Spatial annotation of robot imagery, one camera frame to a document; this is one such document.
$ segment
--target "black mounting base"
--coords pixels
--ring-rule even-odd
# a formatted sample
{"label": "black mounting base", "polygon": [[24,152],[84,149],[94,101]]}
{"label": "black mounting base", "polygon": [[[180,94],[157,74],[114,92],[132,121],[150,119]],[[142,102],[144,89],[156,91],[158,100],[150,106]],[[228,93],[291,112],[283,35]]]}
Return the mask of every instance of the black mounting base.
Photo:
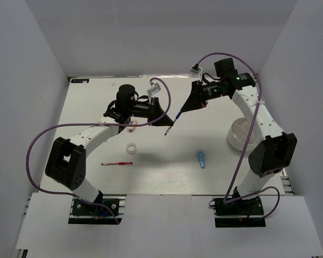
{"label": "black mounting base", "polygon": [[213,199],[215,227],[265,227],[265,220],[256,218],[264,214],[261,199],[257,197],[245,210],[237,208],[237,203],[223,203],[224,198]]}
{"label": "black mounting base", "polygon": [[[103,199],[103,204],[106,205],[115,216],[118,216],[118,209],[120,205],[120,199],[106,198]],[[93,209],[88,209],[88,205],[82,203],[79,199],[74,199],[72,206],[71,215],[77,216],[77,218],[69,218],[68,224],[101,224],[101,225],[116,225],[115,220],[110,214],[107,217],[102,217],[95,219],[96,216],[106,212],[107,210],[99,207],[95,211]]]}

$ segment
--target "white table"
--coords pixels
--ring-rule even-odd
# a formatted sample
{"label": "white table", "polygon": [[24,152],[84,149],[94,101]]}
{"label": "white table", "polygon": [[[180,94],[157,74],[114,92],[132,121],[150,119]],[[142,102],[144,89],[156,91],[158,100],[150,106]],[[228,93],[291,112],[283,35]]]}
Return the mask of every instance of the white table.
{"label": "white table", "polygon": [[[193,78],[164,78],[169,86],[172,103],[168,113],[173,120],[189,96]],[[91,78],[89,83],[71,83],[60,118],[63,123],[95,123],[116,98],[118,87],[133,85],[140,95],[146,94],[148,78]],[[159,97],[163,109],[167,106],[166,90]],[[87,159],[86,178],[104,194],[183,194],[224,195],[231,181],[240,152],[226,139],[232,122],[242,117],[238,107],[228,98],[211,100],[207,108],[184,113],[167,136],[167,127],[139,127],[110,138],[94,150]],[[137,119],[140,123],[146,119]],[[57,137],[68,138],[85,127],[59,128]],[[134,142],[138,152],[129,155],[128,143]],[[196,152],[203,150],[206,168],[201,169]],[[101,166],[101,163],[132,161],[132,166]],[[247,155],[235,185],[248,171]],[[267,185],[284,194],[280,177],[276,175]],[[67,190],[44,176],[41,187]],[[266,195],[274,195],[270,190]]]}

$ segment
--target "white wall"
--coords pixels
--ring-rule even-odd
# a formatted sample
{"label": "white wall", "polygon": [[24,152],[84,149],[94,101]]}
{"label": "white wall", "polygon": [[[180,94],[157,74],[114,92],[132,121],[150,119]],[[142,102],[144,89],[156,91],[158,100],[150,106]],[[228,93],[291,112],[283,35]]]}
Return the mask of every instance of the white wall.
{"label": "white wall", "polygon": [[[25,172],[27,147],[58,122],[66,92],[66,76],[28,5],[0,0],[0,258],[11,257],[32,192]],[[52,137],[33,150],[36,182]]]}
{"label": "white wall", "polygon": [[296,2],[27,0],[67,76],[189,73],[214,51],[259,70]]}
{"label": "white wall", "polygon": [[288,171],[323,246],[323,0],[297,3],[260,75],[275,119],[298,138]]}

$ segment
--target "red pen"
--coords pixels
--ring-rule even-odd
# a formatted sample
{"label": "red pen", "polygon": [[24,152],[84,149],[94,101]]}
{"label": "red pen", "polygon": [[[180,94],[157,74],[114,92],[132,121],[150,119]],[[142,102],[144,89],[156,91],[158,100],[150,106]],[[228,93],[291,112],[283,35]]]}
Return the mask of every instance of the red pen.
{"label": "red pen", "polygon": [[133,162],[118,162],[118,163],[102,163],[102,166],[112,166],[112,165],[133,165]]}

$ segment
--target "blue object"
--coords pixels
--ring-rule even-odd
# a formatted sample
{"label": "blue object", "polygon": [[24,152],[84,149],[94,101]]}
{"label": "blue object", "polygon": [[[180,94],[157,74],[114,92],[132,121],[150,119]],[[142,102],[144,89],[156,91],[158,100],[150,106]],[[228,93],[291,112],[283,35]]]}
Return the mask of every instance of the blue object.
{"label": "blue object", "polygon": [[203,151],[201,150],[198,151],[198,158],[199,158],[201,168],[205,168],[206,163],[205,163],[205,156],[203,155]]}
{"label": "blue object", "polygon": [[100,214],[100,215],[98,215],[98,218],[101,218],[101,217],[103,217],[103,216],[105,216],[106,214],[108,214],[109,212],[108,211],[106,211],[106,212],[104,212],[104,213],[102,213],[102,214]]}
{"label": "blue object", "polygon": [[179,111],[179,113],[177,114],[177,116],[176,116],[176,119],[178,119],[180,116],[181,116],[181,114],[182,114],[182,112],[181,111]]}

